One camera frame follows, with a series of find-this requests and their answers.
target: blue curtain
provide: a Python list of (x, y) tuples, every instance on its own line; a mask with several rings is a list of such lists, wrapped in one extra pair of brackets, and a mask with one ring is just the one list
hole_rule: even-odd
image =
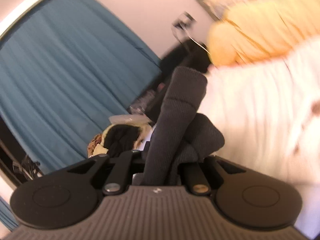
[(126, 114), (160, 73), (158, 57), (95, 0), (46, 0), (1, 42), (0, 114), (44, 173), (83, 160), (108, 117)]
[(2, 197), (0, 197), (0, 222), (11, 232), (18, 227), (18, 223), (11, 213), (10, 206)]

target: curtain fold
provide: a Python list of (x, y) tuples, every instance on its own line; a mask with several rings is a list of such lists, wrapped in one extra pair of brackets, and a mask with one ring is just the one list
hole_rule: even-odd
[(108, 117), (160, 73), (158, 57), (95, 0), (45, 0), (0, 48), (0, 114), (44, 173), (83, 160)]
[(18, 223), (11, 213), (10, 206), (2, 197), (0, 197), (0, 222), (11, 232), (18, 227)]

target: gray ribbed panel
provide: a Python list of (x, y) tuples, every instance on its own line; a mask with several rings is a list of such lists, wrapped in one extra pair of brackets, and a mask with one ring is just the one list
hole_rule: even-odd
[(19, 226), (5, 240), (299, 240), (295, 228), (257, 232), (221, 217), (206, 197), (184, 187), (131, 186), (120, 196), (105, 197), (86, 220), (63, 229), (37, 230)]

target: yellow pillow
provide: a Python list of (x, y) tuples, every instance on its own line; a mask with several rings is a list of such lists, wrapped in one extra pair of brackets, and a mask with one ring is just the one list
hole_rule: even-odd
[(320, 34), (320, 0), (240, 3), (209, 30), (207, 47), (215, 66), (244, 64), (289, 52)]

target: power outlet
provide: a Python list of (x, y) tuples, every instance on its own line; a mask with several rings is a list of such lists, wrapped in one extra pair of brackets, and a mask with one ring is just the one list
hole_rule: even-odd
[(172, 25), (175, 28), (187, 29), (191, 27), (192, 23), (196, 20), (187, 12), (182, 13), (173, 23)]

